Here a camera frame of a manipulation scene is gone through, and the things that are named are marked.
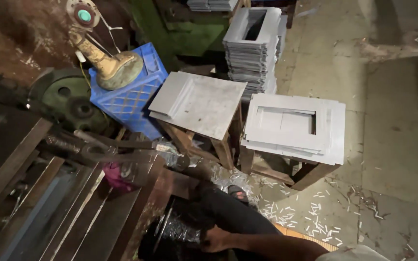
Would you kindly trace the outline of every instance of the stack of metal sheets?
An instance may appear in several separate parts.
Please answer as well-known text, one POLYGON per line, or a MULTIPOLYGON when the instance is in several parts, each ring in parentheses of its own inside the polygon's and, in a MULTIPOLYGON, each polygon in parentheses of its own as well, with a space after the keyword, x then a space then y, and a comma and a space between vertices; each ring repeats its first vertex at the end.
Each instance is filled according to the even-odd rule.
POLYGON ((285 38, 287 37, 287 22, 288 16, 280 16, 280 23, 278 24, 278 43, 277 43, 277 52, 276 57, 280 59, 282 52, 285 49, 285 38))
POLYGON ((208 0, 188 0, 187 4, 192 11, 210 12, 208 0))
POLYGON ((238 0, 209 0, 211 11, 231 12, 236 6, 238 0))
POLYGON ((243 99, 252 93, 276 92, 275 62, 282 11, 275 7, 241 8, 224 37, 229 77, 247 82, 243 99))

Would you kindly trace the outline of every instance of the hand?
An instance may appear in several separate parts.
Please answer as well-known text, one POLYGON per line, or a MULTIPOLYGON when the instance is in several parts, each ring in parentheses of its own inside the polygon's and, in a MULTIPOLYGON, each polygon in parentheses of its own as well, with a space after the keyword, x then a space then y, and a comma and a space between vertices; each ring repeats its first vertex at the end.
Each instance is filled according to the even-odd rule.
POLYGON ((229 245, 230 232, 214 226, 208 230, 202 241, 201 249, 204 252, 215 253, 231 248, 229 245))

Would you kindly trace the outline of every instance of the green machine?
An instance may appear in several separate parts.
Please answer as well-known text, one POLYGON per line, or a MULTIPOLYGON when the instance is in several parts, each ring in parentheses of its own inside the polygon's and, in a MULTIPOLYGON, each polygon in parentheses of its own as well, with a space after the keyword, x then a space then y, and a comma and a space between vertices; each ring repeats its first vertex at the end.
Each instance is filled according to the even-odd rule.
POLYGON ((175 69, 175 55, 202 57, 208 51, 224 51, 222 39, 238 8, 231 12, 193 12, 182 0, 129 0, 135 27, 152 42, 166 68, 175 69))

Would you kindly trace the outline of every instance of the dirty floor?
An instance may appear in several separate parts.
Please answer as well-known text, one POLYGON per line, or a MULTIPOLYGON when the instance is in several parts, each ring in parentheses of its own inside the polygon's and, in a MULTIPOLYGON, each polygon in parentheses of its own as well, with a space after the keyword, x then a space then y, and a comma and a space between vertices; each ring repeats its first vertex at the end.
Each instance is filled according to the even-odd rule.
POLYGON ((346 104, 344 165, 299 192, 256 175, 247 183, 272 222, 315 230, 339 247, 365 244, 392 261, 418 260, 418 31, 379 44, 394 28, 373 24, 365 2, 299 1, 297 14, 319 9, 294 19, 276 65, 278 94, 346 104))

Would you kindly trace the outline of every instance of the rectangular hole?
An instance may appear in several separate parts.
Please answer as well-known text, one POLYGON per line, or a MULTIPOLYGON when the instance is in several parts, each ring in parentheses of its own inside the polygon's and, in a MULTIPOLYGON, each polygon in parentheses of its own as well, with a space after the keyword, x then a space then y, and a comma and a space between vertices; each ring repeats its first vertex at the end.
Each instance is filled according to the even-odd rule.
POLYGON ((243 34, 243 40, 256 41, 261 31, 267 10, 249 10, 247 15, 247 27, 243 34))
POLYGON ((272 107, 259 107, 259 128, 284 132, 316 134, 315 111, 293 111, 272 107))

